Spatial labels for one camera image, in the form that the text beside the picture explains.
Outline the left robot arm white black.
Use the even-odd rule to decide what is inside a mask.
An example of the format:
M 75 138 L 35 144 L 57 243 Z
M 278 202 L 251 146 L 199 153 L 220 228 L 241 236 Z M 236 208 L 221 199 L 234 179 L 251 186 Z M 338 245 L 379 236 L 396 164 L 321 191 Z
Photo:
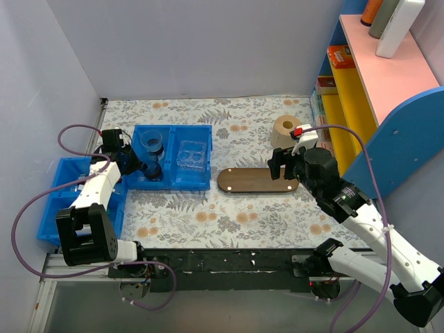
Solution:
M 93 157 L 89 178 L 78 198 L 56 216 L 60 245 L 68 266 L 99 262 L 123 263 L 132 277 L 143 276 L 148 262 L 136 241 L 118 239 L 108 216 L 108 203 L 122 176 L 144 167 L 130 144 L 116 151 L 102 151 L 104 157 Z

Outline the clear glass cup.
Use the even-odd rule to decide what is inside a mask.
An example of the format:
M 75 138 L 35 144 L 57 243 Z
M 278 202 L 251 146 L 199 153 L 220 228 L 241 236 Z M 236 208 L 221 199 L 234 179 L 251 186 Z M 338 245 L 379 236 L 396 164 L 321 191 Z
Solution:
M 158 130 L 147 130 L 146 132 L 142 133 L 140 142 L 149 153 L 161 155 L 164 152 L 162 134 Z

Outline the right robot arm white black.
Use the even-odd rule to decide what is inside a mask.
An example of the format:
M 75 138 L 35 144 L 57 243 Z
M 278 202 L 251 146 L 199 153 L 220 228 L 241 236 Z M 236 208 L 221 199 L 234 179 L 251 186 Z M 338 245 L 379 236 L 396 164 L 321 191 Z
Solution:
M 355 233 L 380 258 L 382 266 L 354 255 L 339 241 L 328 239 L 313 254 L 321 275 L 334 271 L 349 275 L 377 290 L 391 274 L 386 297 L 404 319 L 425 327 L 443 308 L 443 267 L 415 249 L 393 226 L 385 226 L 371 200 L 339 175 L 337 161 L 324 148 L 277 148 L 268 161 L 271 177 L 296 179 L 336 222 Z

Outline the clear acrylic holder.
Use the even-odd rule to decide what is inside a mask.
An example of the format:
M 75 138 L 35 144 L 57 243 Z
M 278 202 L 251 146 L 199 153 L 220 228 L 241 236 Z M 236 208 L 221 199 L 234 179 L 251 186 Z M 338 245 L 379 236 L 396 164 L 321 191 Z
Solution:
M 207 164 L 207 144 L 182 140 L 176 162 L 183 170 L 204 172 Z

